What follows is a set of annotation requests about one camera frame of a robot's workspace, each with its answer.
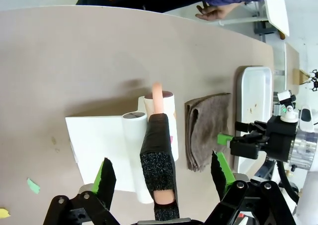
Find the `person left hand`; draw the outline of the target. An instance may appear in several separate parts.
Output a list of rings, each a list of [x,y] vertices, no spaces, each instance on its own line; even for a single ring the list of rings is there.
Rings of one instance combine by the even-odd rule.
[[[228,5],[209,5],[206,2],[202,2],[202,6],[197,5],[199,13],[195,14],[198,19],[205,21],[215,21],[224,19],[227,14],[229,14],[233,9],[238,6],[244,5],[244,2],[241,3],[232,3]]]

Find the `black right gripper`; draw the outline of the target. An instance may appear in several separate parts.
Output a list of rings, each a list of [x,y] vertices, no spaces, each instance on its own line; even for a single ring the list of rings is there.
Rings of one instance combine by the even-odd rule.
[[[235,130],[247,134],[233,137],[219,133],[217,144],[229,148],[231,155],[249,159],[257,159],[259,152],[265,147],[265,152],[270,158],[287,162],[292,141],[296,136],[297,125],[297,122],[282,121],[281,116],[272,116],[267,123],[236,121]]]

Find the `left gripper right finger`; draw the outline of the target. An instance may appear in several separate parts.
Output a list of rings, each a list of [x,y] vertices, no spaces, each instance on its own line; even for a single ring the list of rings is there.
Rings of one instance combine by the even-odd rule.
[[[274,181],[236,180],[221,152],[212,153],[211,175],[220,202],[205,225],[233,225],[242,212],[252,213],[259,225],[296,223]]]

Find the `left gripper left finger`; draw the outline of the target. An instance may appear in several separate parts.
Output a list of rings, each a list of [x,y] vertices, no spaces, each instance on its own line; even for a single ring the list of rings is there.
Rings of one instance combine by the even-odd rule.
[[[105,158],[97,175],[97,190],[83,191],[70,199],[65,195],[55,196],[48,208],[43,224],[117,225],[119,222],[110,212],[115,190],[116,176],[109,159]]]

